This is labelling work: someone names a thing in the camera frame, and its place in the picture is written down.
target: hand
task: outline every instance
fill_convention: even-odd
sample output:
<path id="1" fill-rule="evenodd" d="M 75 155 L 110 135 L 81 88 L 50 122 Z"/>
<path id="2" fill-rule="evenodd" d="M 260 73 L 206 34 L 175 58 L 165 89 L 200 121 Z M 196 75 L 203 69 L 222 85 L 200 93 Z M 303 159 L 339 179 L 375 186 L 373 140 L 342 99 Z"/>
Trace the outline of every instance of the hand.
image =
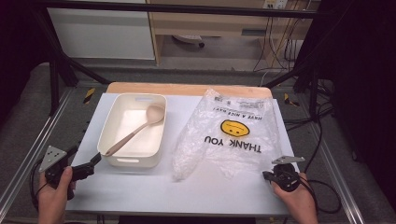
<path id="1" fill-rule="evenodd" d="M 40 188 L 38 192 L 38 223 L 59 224 L 64 223 L 64 210 L 67 202 L 67 188 L 71 184 L 73 169 L 68 166 L 64 169 L 58 188 L 53 189 L 47 184 L 45 174 L 40 175 Z"/>
<path id="2" fill-rule="evenodd" d="M 300 173 L 303 181 L 306 180 L 306 174 Z M 302 184 L 292 192 L 287 192 L 280 188 L 280 186 L 272 181 L 274 193 L 282 199 L 288 207 L 291 216 L 300 224 L 317 224 L 318 217 L 315 207 L 315 201 L 306 187 Z"/>

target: white plastic bin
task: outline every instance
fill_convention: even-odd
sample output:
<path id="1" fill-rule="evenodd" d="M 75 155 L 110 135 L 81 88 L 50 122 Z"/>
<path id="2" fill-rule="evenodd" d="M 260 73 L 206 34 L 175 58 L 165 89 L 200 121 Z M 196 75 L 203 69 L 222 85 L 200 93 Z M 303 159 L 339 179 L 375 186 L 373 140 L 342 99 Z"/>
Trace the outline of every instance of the white plastic bin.
<path id="1" fill-rule="evenodd" d="M 165 117 L 135 135 L 112 156 L 106 152 L 123 137 L 147 122 L 149 105 L 165 108 Z M 159 94 L 124 93 L 114 101 L 101 132 L 98 151 L 113 166 L 153 167 L 161 159 L 161 141 L 166 118 L 166 98 Z"/>

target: white cabinet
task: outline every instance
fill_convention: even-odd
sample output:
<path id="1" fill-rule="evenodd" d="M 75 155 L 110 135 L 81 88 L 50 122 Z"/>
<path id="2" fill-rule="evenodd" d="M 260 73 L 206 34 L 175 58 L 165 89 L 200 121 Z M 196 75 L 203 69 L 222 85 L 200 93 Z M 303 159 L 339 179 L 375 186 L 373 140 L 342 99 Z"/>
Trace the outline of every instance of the white cabinet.
<path id="1" fill-rule="evenodd" d="M 64 52 L 72 58 L 154 60 L 147 12 L 49 8 L 49 15 Z"/>

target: plastic bag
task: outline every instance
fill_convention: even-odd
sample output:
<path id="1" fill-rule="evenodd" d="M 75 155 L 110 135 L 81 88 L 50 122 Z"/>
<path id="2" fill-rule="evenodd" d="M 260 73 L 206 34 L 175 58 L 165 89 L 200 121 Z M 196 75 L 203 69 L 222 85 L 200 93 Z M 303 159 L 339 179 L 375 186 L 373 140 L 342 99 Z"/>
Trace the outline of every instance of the plastic bag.
<path id="1" fill-rule="evenodd" d="M 273 99 L 239 98 L 208 90 L 180 134 L 174 179 L 187 178 L 202 160 L 232 178 L 268 169 L 281 156 Z"/>

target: wire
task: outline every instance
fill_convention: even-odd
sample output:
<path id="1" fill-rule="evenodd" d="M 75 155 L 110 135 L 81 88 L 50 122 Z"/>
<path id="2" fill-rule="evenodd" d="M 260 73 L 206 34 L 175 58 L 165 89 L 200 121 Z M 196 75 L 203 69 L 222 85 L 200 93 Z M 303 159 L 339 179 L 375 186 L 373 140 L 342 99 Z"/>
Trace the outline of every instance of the wire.
<path id="1" fill-rule="evenodd" d="M 264 34 L 264 43 L 262 44 L 262 54 L 260 55 L 259 60 L 257 61 L 256 65 L 253 68 L 253 72 L 256 72 L 256 67 L 257 65 L 259 65 L 259 62 L 262 60 L 262 55 L 264 54 L 264 50 L 265 50 L 265 40 L 267 37 L 267 30 L 268 30 L 268 23 L 270 22 L 270 18 L 267 18 L 267 25 L 265 26 L 265 34 Z"/>
<path id="2" fill-rule="evenodd" d="M 36 199 L 37 199 L 38 193 L 39 193 L 44 187 L 46 187 L 48 184 L 49 184 L 49 182 L 46 182 L 40 189 L 37 190 L 37 192 L 35 193 L 35 198 L 36 198 Z"/>
<path id="3" fill-rule="evenodd" d="M 29 190 L 30 190 L 30 196 L 31 196 L 31 199 L 32 199 L 32 204 L 33 204 L 33 206 L 35 207 L 35 210 L 37 210 L 38 211 L 38 199 L 37 199 L 37 193 L 41 190 L 38 190 L 36 193 L 35 193 L 35 186 L 34 186 L 34 184 L 35 184 L 35 170 L 37 169 L 37 166 L 39 165 L 39 164 L 41 164 L 41 162 L 43 161 L 43 158 L 41 158 L 40 160 L 38 160 L 35 164 L 34 164 L 34 166 L 33 166 L 33 169 L 31 170 L 31 172 L 30 172 L 30 186 L 29 186 Z"/>
<path id="4" fill-rule="evenodd" d="M 287 41 L 286 41 L 285 50 L 284 50 L 284 56 L 283 56 L 283 58 L 284 58 L 286 61 L 288 61 L 288 68 L 289 68 L 289 71 L 290 71 L 290 62 L 295 62 L 295 60 L 297 59 L 297 56 L 296 56 L 296 55 L 297 55 L 297 40 L 295 40 L 295 43 L 294 43 L 294 57 L 293 57 L 293 59 L 291 59 L 291 53 L 293 52 L 293 40 L 291 39 L 291 36 L 292 36 L 292 34 L 293 34 L 293 32 L 294 32 L 294 29 L 296 28 L 297 23 L 298 23 L 299 21 L 301 21 L 301 19 L 296 20 L 296 21 L 294 22 L 294 24 L 292 25 L 291 31 L 290 31 L 289 36 L 288 36 Z M 290 50 L 289 50 L 289 58 L 287 58 L 286 55 L 287 55 L 287 51 L 288 51 L 288 48 L 289 48 L 290 41 L 291 41 L 291 48 L 290 48 Z"/>
<path id="5" fill-rule="evenodd" d="M 324 186 L 326 186 L 326 187 L 328 187 L 329 189 L 331 189 L 332 190 L 332 192 L 335 194 L 335 196 L 337 197 L 337 202 L 338 202 L 338 204 L 337 204 L 337 208 L 335 208 L 335 209 L 333 209 L 333 210 L 325 210 L 325 209 L 323 209 L 323 208 L 320 208 L 319 206 L 318 206 L 318 210 L 319 211 L 321 211 L 321 212 L 324 212 L 324 213 L 327 213 L 327 214 L 335 214 L 335 213 L 337 213 L 337 212 L 339 212 L 340 210 L 341 210 L 341 208 L 342 208 L 342 204 L 341 204 L 341 197 L 340 197 L 340 195 L 337 193 L 337 191 L 332 187 L 332 186 L 330 186 L 329 184 L 326 184 L 325 182 L 322 182 L 322 181 L 319 181 L 319 180 L 314 180 L 314 179 L 310 179 L 310 180 L 308 180 L 307 181 L 308 183 L 318 183 L 318 184 L 321 184 L 321 185 L 324 185 Z"/>
<path id="6" fill-rule="evenodd" d="M 275 76 L 279 75 L 279 74 L 282 72 L 282 70 L 284 70 L 284 69 L 280 69 L 280 71 L 279 71 Z M 264 78 L 265 78 L 265 76 L 267 75 L 267 73 L 269 73 L 269 71 L 265 72 L 264 75 L 262 75 L 262 81 L 261 81 L 261 83 L 260 83 L 260 86 L 262 85 L 262 83 L 263 83 L 263 81 L 264 81 Z"/>
<path id="7" fill-rule="evenodd" d="M 331 112 L 333 112 L 333 110 L 334 110 L 333 107 L 326 108 L 326 109 L 324 109 L 322 112 L 320 112 L 320 113 L 318 114 L 318 117 L 319 117 L 319 118 L 324 118 L 325 116 L 327 116 L 328 114 L 330 114 Z M 287 129 L 287 131 L 291 131 L 291 130 L 300 128 L 300 127 L 304 126 L 305 124 L 307 124 L 307 123 L 309 123 L 309 122 L 311 122 L 311 121 L 314 121 L 314 120 L 311 119 L 311 118 L 308 118 L 308 119 L 284 119 L 283 122 L 284 122 L 286 125 L 291 125 L 291 124 L 294 124 L 294 125 L 295 125 L 295 126 L 293 126 L 293 127 Z"/>
<path id="8" fill-rule="evenodd" d="M 269 46 L 270 46 L 271 51 L 273 52 L 273 55 L 274 55 L 274 57 L 275 57 L 277 63 L 279 63 L 280 67 L 286 69 L 286 67 L 284 67 L 283 64 L 280 62 L 280 60 L 277 58 L 277 53 L 275 52 L 275 46 L 273 46 L 273 45 L 274 45 L 274 41 L 272 40 L 272 27 L 273 27 L 273 24 L 274 24 L 274 18 L 271 17 L 269 41 L 270 41 L 272 44 L 270 43 Z"/>
<path id="9" fill-rule="evenodd" d="M 292 7 L 291 10 L 295 10 L 295 9 L 297 8 L 299 1 L 300 1 L 300 0 L 297 0 L 297 1 L 294 3 L 294 6 Z M 282 37 L 280 38 L 281 41 L 284 40 L 284 37 L 285 37 L 286 32 L 287 32 L 287 28 L 288 28 L 289 25 L 290 25 L 290 21 L 291 21 L 291 19 L 288 20 L 288 23 L 287 23 L 287 25 L 286 25 L 285 31 L 283 32 L 283 35 L 282 35 Z M 292 33 L 293 30 L 294 30 L 294 27 L 295 27 L 295 24 L 294 24 L 294 26 L 292 27 L 292 30 L 291 30 L 291 32 L 289 33 L 289 36 L 291 36 L 291 33 Z M 274 54 L 275 54 L 275 56 L 276 56 L 276 60 L 277 60 L 278 62 L 279 62 L 279 59 L 277 58 L 277 53 L 279 52 L 280 49 L 283 48 L 284 45 L 285 45 L 285 43 L 282 43 L 282 45 L 278 46 L 278 48 L 276 49 L 276 52 L 274 52 Z"/>
<path id="10" fill-rule="evenodd" d="M 324 105 L 326 105 L 326 104 L 328 104 L 328 103 L 325 103 L 325 104 L 321 105 L 321 106 L 318 108 L 318 115 L 320 114 L 320 109 L 321 109 Z M 312 154 L 311 159 L 309 159 L 308 164 L 305 166 L 304 173 L 308 172 L 309 166 L 311 165 L 311 163 L 312 163 L 312 161 L 314 160 L 314 158 L 317 156 L 317 153 L 318 153 L 318 150 L 319 150 L 319 147 L 320 147 L 320 144 L 321 144 L 321 140 L 322 140 L 322 136 L 323 136 L 323 128 L 322 128 L 320 119 L 318 119 L 318 126 L 319 126 L 318 143 L 317 143 L 317 146 L 316 146 L 315 149 L 314 149 L 314 153 Z"/>
<path id="11" fill-rule="evenodd" d="M 302 179 L 303 179 L 303 178 L 299 176 L 298 182 L 299 182 L 301 185 L 303 185 L 303 186 L 309 191 L 309 193 L 311 194 L 312 198 L 314 199 L 315 208 L 316 208 L 316 211 L 318 212 L 318 199 L 317 199 L 317 196 L 315 195 L 315 192 L 314 192 L 308 185 L 306 185 L 304 181 L 302 181 Z"/>
<path id="12" fill-rule="evenodd" d="M 259 70 L 254 71 L 254 72 L 260 72 L 260 71 L 270 70 L 270 69 L 272 69 L 272 70 L 279 70 L 280 72 L 283 71 L 283 70 L 285 70 L 285 68 L 268 67 L 268 68 L 261 68 L 261 69 L 259 69 Z"/>

